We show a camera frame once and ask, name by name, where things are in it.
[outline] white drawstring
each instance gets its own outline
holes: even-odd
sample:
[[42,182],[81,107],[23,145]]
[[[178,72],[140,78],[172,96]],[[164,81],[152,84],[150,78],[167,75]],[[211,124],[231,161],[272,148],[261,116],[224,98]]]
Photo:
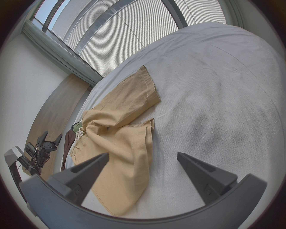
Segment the white drawstring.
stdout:
[[77,142],[80,140],[80,138],[81,138],[83,135],[84,135],[84,131],[83,131],[82,127],[81,127],[81,128],[79,128],[78,132],[76,132],[76,140],[75,140],[75,142],[73,143],[73,145],[72,145],[72,147],[71,147],[71,151],[70,151],[70,153],[69,153],[69,155],[70,155],[71,157],[74,155],[74,148],[75,148]]

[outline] blue sky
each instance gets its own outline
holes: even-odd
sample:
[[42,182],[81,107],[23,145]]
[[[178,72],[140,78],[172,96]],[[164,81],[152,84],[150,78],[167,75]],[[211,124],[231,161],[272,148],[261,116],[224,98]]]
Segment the blue sky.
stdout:
[[[39,8],[38,12],[35,15],[35,18],[37,18],[42,24],[45,23],[49,13],[51,12],[54,5],[57,3],[58,0],[45,0],[41,7]],[[61,4],[61,6],[58,8],[57,12],[55,13],[48,29],[52,29],[57,18],[59,17],[62,10],[65,8],[65,6],[69,3],[70,0],[64,0],[64,2]]]

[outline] wooden panel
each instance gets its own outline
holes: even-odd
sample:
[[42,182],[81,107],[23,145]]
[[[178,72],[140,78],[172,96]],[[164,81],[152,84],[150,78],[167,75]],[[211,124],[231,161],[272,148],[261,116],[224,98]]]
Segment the wooden panel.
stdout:
[[[39,136],[48,131],[46,141],[54,141],[61,133],[63,137],[61,141],[65,141],[65,126],[76,107],[78,101],[89,87],[89,84],[74,74],[70,74],[64,81],[53,91],[46,100],[34,123],[30,129],[26,144],[31,142],[33,145]],[[53,174],[56,151],[50,153],[51,158],[42,168],[41,177],[47,180]]]

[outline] white bed sheet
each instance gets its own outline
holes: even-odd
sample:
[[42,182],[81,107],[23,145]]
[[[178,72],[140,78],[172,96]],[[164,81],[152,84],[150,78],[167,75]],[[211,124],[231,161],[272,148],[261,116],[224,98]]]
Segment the white bed sheet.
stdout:
[[[242,28],[192,25],[141,49],[109,73],[92,89],[76,122],[142,65],[162,102],[134,121],[155,119],[153,163],[148,187],[124,217],[167,217],[204,205],[176,160],[177,152],[184,152],[237,174],[238,182],[248,173],[268,182],[249,217],[248,224],[253,222],[285,175],[284,60]],[[82,206],[109,214],[92,192]]]

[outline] curtain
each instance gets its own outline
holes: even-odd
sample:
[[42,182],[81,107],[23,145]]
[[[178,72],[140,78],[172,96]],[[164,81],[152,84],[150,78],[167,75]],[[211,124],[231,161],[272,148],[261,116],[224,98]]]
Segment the curtain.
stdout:
[[50,58],[89,83],[91,87],[94,87],[100,80],[102,80],[102,77],[94,69],[71,54],[68,50],[35,26],[30,20],[25,22],[22,33],[24,33],[28,39],[43,50]]

